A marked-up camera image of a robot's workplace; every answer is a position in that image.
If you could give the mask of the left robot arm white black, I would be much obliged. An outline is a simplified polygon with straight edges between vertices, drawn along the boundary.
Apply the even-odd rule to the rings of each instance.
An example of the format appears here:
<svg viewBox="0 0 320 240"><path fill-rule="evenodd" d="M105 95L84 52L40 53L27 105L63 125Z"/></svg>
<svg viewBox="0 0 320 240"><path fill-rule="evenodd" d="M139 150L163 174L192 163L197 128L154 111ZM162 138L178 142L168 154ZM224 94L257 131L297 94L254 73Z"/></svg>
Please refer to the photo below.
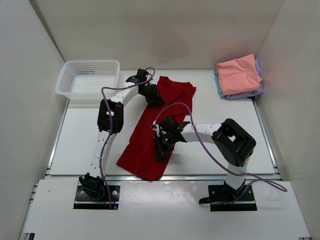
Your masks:
<svg viewBox="0 0 320 240"><path fill-rule="evenodd" d="M99 105L97 128L98 139L89 171L79 177L83 191L93 201L112 201L112 193L108 186L105 165L112 144L124 125L124 108L137 95L145 98L151 107L162 107L165 104L158 87L152 83L156 70L153 67L139 68L135 75L125 80L123 87L101 88L102 100Z"/></svg>

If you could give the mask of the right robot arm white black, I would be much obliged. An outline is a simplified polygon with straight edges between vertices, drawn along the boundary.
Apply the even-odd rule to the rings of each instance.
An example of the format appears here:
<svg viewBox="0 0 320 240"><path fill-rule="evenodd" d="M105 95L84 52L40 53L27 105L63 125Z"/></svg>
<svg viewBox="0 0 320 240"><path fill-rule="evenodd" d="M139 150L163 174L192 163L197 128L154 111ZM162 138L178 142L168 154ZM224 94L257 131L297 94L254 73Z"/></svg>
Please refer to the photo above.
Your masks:
<svg viewBox="0 0 320 240"><path fill-rule="evenodd" d="M228 118L223 123L195 124L192 120L179 123L166 117L159 123L154 122L152 129L155 131L155 158L158 161L169 156L176 143L193 142L202 147L215 145L227 161L227 176L221 190L201 198L199 204L233 204L249 189L250 186L245 184L247 165L257 143L235 120Z"/></svg>

